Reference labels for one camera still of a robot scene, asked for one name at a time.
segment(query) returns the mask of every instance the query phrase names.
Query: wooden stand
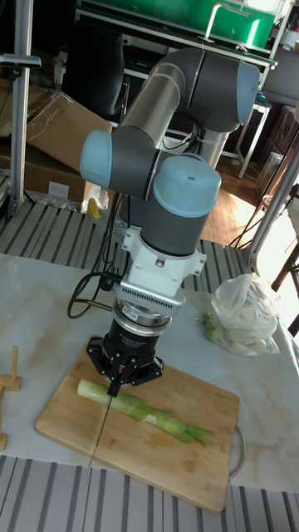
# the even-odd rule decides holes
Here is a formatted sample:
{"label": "wooden stand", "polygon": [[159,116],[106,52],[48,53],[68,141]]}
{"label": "wooden stand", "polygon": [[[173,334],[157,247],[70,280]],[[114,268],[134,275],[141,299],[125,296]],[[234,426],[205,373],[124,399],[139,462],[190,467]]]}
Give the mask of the wooden stand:
{"label": "wooden stand", "polygon": [[18,346],[12,348],[12,375],[0,375],[0,398],[4,390],[17,392],[21,386],[21,377],[17,377]]}
{"label": "wooden stand", "polygon": [[0,405],[0,451],[4,451],[7,442],[7,434],[1,433],[2,407]]}

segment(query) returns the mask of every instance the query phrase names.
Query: metal adapter plate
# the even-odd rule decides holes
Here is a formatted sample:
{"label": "metal adapter plate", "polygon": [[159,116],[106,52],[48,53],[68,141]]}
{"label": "metal adapter plate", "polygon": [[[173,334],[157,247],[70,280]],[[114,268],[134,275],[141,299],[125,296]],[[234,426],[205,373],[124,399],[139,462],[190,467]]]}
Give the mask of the metal adapter plate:
{"label": "metal adapter plate", "polygon": [[123,278],[120,285],[115,286],[115,296],[128,303],[134,303],[170,317],[176,316],[186,301],[182,293],[177,293],[174,298],[171,298],[162,293],[136,286],[129,282],[127,276]]}

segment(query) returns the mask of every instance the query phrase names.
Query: vegetables in plastic bag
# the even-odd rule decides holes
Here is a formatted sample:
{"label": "vegetables in plastic bag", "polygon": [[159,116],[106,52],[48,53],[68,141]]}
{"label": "vegetables in plastic bag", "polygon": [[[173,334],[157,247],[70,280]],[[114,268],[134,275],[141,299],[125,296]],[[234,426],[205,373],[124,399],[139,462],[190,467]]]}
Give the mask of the vegetables in plastic bag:
{"label": "vegetables in plastic bag", "polygon": [[255,357],[267,351],[279,352],[272,339],[277,329],[280,298],[255,273],[224,281],[212,296],[213,328],[209,339],[230,352]]}

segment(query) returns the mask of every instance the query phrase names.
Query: wooden floor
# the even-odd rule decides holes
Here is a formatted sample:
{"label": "wooden floor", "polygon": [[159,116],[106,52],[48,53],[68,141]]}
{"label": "wooden floor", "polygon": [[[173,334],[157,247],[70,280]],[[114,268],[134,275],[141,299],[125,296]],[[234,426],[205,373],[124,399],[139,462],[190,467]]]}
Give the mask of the wooden floor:
{"label": "wooden floor", "polygon": [[[242,232],[257,206],[256,180],[247,175],[240,180],[237,177],[240,168],[230,165],[226,157],[220,158],[216,170],[222,177],[222,184],[201,238],[229,245]],[[252,168],[248,173],[256,174]]]}

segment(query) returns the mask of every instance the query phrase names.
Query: white table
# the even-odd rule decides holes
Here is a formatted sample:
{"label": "white table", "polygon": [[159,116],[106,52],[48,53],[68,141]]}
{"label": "white table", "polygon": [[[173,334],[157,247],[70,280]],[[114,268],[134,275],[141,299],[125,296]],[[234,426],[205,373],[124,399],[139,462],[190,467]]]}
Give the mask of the white table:
{"label": "white table", "polygon": [[[82,270],[0,255],[0,272],[1,372],[9,373],[12,345],[18,344],[23,379],[19,392],[3,393],[4,454],[87,466],[84,456],[39,436],[34,423],[88,337],[108,331],[110,313],[92,309],[79,320],[67,317],[66,305]],[[188,302],[159,340],[158,353],[174,367],[240,396],[239,422],[248,455],[232,483],[299,491],[299,386],[291,339],[279,328],[275,339],[280,354],[235,357],[210,342],[197,321],[209,308],[210,294],[185,295]],[[236,438],[234,462],[238,447]]]}

